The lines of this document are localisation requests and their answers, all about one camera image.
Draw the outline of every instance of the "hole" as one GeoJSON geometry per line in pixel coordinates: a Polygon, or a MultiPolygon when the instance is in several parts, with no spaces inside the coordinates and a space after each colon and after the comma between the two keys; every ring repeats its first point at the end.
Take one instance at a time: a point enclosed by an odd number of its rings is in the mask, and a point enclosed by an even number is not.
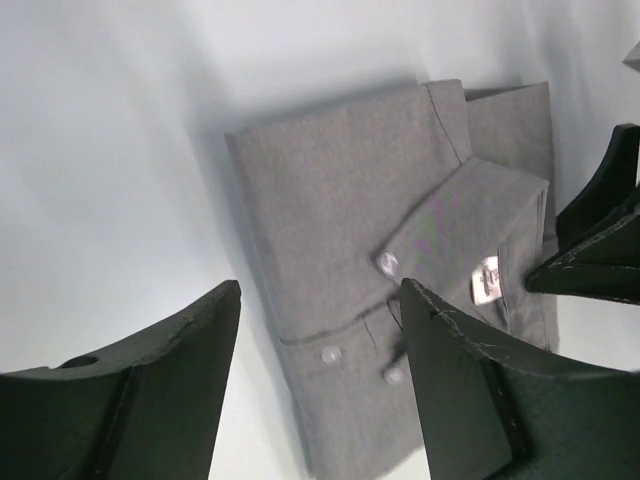
{"type": "Polygon", "coordinates": [[[97,357],[92,357],[91,355],[83,355],[81,357],[72,358],[71,360],[67,360],[58,368],[78,368],[78,367],[88,367],[89,365],[93,365],[98,361],[97,357]]]}

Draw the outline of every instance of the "clothing label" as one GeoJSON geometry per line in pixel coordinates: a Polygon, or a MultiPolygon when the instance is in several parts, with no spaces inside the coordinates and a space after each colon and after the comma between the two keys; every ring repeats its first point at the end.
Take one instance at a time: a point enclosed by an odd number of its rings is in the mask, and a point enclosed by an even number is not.
{"type": "Polygon", "coordinates": [[[485,258],[471,274],[473,303],[484,305],[502,297],[498,257],[485,258]]]}

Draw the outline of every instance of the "white button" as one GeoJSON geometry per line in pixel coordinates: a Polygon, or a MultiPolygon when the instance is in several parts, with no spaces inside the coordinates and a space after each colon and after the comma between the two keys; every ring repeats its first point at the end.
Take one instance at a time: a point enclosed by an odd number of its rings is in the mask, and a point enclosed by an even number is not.
{"type": "Polygon", "coordinates": [[[395,277],[398,270],[398,259],[393,253],[385,252],[378,258],[378,265],[387,277],[395,277]]]}
{"type": "Polygon", "coordinates": [[[342,358],[342,351],[338,347],[325,347],[322,349],[322,361],[327,365],[335,365],[342,358]]]}
{"type": "Polygon", "coordinates": [[[384,372],[384,379],[389,385],[400,385],[404,382],[404,372],[399,368],[390,368],[384,372]]]}

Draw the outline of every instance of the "white backdrop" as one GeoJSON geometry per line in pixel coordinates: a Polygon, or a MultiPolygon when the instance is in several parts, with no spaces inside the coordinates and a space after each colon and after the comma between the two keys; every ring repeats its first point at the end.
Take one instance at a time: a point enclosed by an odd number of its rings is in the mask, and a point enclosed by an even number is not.
{"type": "MultiPolygon", "coordinates": [[[[640,74],[621,63],[640,40],[633,0],[6,0],[0,12],[0,371],[57,366],[238,279],[211,478],[309,478],[222,132],[416,79],[549,80],[563,207],[613,126],[640,123],[640,74]]],[[[564,298],[560,315],[563,354],[640,368],[640,308],[564,298]]],[[[422,451],[386,480],[427,472],[422,451]]]]}

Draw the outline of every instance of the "gray dress shirt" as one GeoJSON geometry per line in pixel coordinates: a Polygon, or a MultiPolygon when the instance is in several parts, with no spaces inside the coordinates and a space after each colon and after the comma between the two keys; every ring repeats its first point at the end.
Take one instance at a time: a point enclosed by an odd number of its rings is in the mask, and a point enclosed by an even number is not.
{"type": "MultiPolygon", "coordinates": [[[[482,158],[469,132],[482,102],[511,93],[468,104],[459,81],[433,82],[227,136],[320,480],[377,478],[422,445],[402,278],[557,347],[555,311],[522,281],[542,256],[549,182],[482,158]],[[476,305],[471,273],[490,256],[502,297],[476,305]]],[[[550,137],[521,158],[541,144],[552,166],[550,137]]]]}

